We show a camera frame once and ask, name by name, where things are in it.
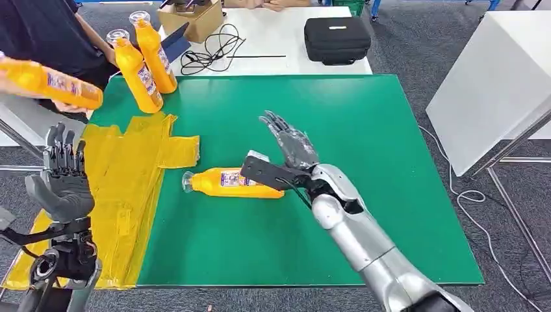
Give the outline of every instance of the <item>cardboard box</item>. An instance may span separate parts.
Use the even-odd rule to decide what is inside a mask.
[[[177,13],[174,5],[158,9],[157,14],[167,36],[189,22],[190,25],[184,32],[184,37],[191,42],[205,41],[207,36],[222,25],[224,20],[221,1],[196,6],[192,14]]]

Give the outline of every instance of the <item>robotic arm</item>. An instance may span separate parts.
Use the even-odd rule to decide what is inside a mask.
[[[304,188],[316,221],[371,288],[384,311],[473,311],[419,272],[369,213],[352,182],[337,167],[320,164],[310,140],[270,111],[261,116],[285,155],[285,166],[252,151],[241,175],[275,188]]]
[[[29,272],[29,289],[19,305],[0,304],[0,311],[84,311],[101,272],[97,247],[92,241],[91,220],[94,199],[84,172],[84,141],[73,150],[73,131],[64,140],[65,126],[59,123],[47,134],[45,169],[25,178],[29,196],[46,211],[53,223],[33,234],[20,234],[9,228],[15,219],[0,207],[0,238],[21,246],[34,257]],[[26,249],[26,244],[49,240],[42,255]],[[65,286],[58,278],[69,279]]]

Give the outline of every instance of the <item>gray carpet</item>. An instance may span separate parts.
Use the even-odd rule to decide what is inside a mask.
[[[507,9],[511,1],[500,8]],[[396,73],[420,125],[431,129],[424,108],[437,87],[460,54],[483,14],[486,2],[465,6],[460,1],[399,1],[384,0],[379,21],[371,24],[373,45],[369,61],[376,73]],[[105,36],[115,28],[128,28],[130,12],[146,9],[147,5],[93,5],[85,4],[81,14]],[[363,18],[370,25],[364,12]],[[444,184],[447,183],[447,164],[438,154],[435,143],[427,138]],[[530,142],[518,150],[519,155],[549,156],[548,142]],[[20,148],[0,148],[0,163],[36,164]],[[523,217],[537,237],[546,258],[551,261],[551,202],[547,191],[551,168],[538,165],[500,165],[496,171],[510,195],[522,211]],[[456,189],[478,189],[492,196],[483,204],[465,203],[465,208],[493,236],[494,249],[501,265],[511,279],[527,293],[536,295],[544,311],[551,310],[551,286],[543,275],[524,242],[520,231],[502,199],[483,174],[477,181],[460,179]],[[0,203],[18,216],[16,227],[29,229],[38,206],[25,195],[23,176],[0,172]],[[497,265],[489,257],[486,238],[458,209],[457,214],[470,239],[486,284],[478,287],[446,287],[462,297],[476,311],[534,311],[508,286]],[[6,272],[15,248],[2,246],[0,274]],[[6,300],[20,297],[20,292],[8,291]],[[359,289],[135,289],[130,291],[96,291],[89,305],[90,311],[206,311],[211,304],[214,311],[378,311],[379,306],[369,291]]]

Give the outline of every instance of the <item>white table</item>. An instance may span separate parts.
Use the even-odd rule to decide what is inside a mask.
[[[203,70],[198,75],[330,75],[330,74],[371,74],[367,58],[357,60],[348,66],[325,66],[321,62],[308,59],[304,45],[304,24],[309,18],[334,18],[351,16],[345,6],[326,6],[309,8],[286,8],[274,12],[265,8],[248,10],[246,8],[225,8],[227,16],[224,23],[235,25],[239,36],[246,41],[235,55],[285,55],[279,58],[234,58],[227,71]],[[161,37],[166,37],[162,27]],[[216,51],[218,40],[209,40],[209,50]],[[192,43],[195,52],[204,52],[203,43]],[[230,58],[217,60],[213,68],[225,68]],[[174,74],[181,74],[180,58],[170,65]]]
[[[551,110],[550,29],[551,11],[488,12],[442,82],[426,111],[457,176]]]
[[[63,122],[67,129],[75,131],[77,138],[84,124],[56,114],[37,104],[35,100],[20,96],[0,94],[0,118],[32,145],[43,146],[44,137],[51,125]],[[0,146],[19,146],[0,131]]]

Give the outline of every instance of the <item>orange bottle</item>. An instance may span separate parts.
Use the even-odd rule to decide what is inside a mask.
[[[211,168],[200,174],[187,171],[182,177],[185,192],[193,190],[209,196],[281,198],[282,190],[275,190],[240,175],[241,168]]]
[[[97,109],[103,102],[103,92],[65,73],[31,60],[14,60],[0,51],[0,70],[19,88],[66,104]]]
[[[130,22],[136,29],[136,39],[146,59],[146,64],[153,74],[160,93],[172,93],[178,83],[170,69],[168,58],[160,45],[160,35],[151,26],[151,16],[146,11],[130,14]]]
[[[115,29],[107,34],[115,49],[115,61],[142,112],[153,114],[162,107],[162,97],[153,81],[144,57],[132,46],[130,34],[124,29]]]

